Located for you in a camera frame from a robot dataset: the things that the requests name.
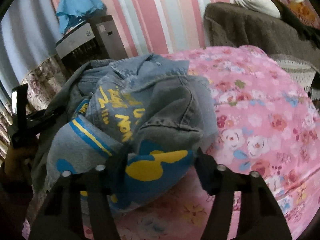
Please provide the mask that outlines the striped floral curtain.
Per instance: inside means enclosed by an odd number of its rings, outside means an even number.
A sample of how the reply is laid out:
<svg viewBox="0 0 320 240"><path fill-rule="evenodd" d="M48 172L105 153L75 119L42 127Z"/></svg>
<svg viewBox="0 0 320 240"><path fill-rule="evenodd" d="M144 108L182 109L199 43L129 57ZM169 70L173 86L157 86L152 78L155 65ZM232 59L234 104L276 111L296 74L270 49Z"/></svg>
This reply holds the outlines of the striped floral curtain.
<svg viewBox="0 0 320 240"><path fill-rule="evenodd" d="M11 91L28 85L28 112L48 107L66 81L55 44L61 38L52 0L13 0L1 20L1 157L9 147Z"/></svg>

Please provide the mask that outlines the blue denim jacket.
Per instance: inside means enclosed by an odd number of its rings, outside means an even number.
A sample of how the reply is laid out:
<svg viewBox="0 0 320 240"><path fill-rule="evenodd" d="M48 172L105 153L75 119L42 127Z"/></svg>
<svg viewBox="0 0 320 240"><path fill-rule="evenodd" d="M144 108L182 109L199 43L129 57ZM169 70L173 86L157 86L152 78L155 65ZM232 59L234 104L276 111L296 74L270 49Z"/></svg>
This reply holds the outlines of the blue denim jacket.
<svg viewBox="0 0 320 240"><path fill-rule="evenodd" d="M36 193L60 174L88 172L126 154L113 212L148 204L176 185L207 149L217 123L207 78L189 74L189 62L149 54L81 66L48 105L51 125L40 134L31 172Z"/></svg>

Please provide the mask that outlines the white patterned bed skirt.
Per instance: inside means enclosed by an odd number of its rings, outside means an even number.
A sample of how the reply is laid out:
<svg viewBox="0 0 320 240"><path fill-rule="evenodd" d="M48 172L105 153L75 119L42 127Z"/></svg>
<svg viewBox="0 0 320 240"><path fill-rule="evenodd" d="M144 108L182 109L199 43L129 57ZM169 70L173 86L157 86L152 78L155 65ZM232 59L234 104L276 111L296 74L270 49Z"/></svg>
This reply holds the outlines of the white patterned bed skirt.
<svg viewBox="0 0 320 240"><path fill-rule="evenodd" d="M291 76L292 80L296 81L307 93L309 92L317 73L312 63L284 54L272 54L269 57L276 61L280 68Z"/></svg>

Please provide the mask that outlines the dark brown garment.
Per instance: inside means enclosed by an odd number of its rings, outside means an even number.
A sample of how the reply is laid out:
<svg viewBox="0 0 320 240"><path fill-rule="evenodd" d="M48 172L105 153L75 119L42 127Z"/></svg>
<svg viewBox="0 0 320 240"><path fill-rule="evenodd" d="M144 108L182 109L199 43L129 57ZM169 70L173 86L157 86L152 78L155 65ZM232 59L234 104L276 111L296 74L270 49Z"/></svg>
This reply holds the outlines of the dark brown garment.
<svg viewBox="0 0 320 240"><path fill-rule="evenodd" d="M304 24L288 7L278 0L271 0L280 12L283 22L293 27L299 36L312 41L319 48L319 29Z"/></svg>

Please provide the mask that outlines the pink floral bed sheet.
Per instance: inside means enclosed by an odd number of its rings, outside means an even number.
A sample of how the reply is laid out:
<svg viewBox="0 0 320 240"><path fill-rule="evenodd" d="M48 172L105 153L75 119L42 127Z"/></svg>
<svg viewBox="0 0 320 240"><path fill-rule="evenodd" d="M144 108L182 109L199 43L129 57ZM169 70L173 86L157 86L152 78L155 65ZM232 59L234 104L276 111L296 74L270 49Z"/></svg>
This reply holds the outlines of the pink floral bed sheet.
<svg viewBox="0 0 320 240"><path fill-rule="evenodd" d="M218 129L208 154L244 174L258 171L274 194L293 239L308 237L319 208L319 114L306 92L254 46L209 47L166 55L205 77ZM195 170L146 206L118 215L123 239L199 239L213 197Z"/></svg>

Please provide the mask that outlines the white folded garment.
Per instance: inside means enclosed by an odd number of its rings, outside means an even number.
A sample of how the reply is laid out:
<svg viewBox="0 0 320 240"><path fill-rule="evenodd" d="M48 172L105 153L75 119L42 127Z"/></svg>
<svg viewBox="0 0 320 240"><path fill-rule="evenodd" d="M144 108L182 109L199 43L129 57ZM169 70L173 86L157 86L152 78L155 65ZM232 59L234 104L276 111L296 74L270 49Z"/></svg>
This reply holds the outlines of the white folded garment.
<svg viewBox="0 0 320 240"><path fill-rule="evenodd" d="M279 9L271 0L234 0L234 3L248 10L281 19Z"/></svg>

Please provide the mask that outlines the brown blanket covered furniture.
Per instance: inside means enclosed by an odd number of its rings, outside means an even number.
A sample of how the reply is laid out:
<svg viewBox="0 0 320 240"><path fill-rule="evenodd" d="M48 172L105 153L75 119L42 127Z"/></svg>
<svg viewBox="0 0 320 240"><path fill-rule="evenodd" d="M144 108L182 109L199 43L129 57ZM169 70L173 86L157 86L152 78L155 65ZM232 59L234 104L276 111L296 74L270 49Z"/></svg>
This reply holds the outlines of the brown blanket covered furniture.
<svg viewBox="0 0 320 240"><path fill-rule="evenodd" d="M301 32L272 16L231 3L210 3L204 12L211 46L256 46L267 55L287 55L319 72L319 48Z"/></svg>

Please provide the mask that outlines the blue cloth cover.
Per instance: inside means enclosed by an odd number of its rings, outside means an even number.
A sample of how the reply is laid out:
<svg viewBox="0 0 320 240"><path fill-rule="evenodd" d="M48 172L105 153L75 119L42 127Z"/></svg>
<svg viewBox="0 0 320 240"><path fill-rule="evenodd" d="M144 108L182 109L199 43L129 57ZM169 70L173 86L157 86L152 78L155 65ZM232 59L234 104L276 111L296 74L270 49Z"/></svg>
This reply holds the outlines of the blue cloth cover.
<svg viewBox="0 0 320 240"><path fill-rule="evenodd" d="M106 11L107 8L101 0L60 0L56 10L59 32L65 35L70 28Z"/></svg>

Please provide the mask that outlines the grey water dispenser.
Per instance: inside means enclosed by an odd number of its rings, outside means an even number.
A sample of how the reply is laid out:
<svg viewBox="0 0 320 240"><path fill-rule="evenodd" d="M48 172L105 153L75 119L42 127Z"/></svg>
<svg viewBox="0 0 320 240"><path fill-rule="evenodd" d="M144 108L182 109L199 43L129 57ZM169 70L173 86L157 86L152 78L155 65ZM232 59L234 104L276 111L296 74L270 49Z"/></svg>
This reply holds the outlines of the grey water dispenser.
<svg viewBox="0 0 320 240"><path fill-rule="evenodd" d="M56 52L70 73L91 60L128 57L111 15L81 22L56 43Z"/></svg>

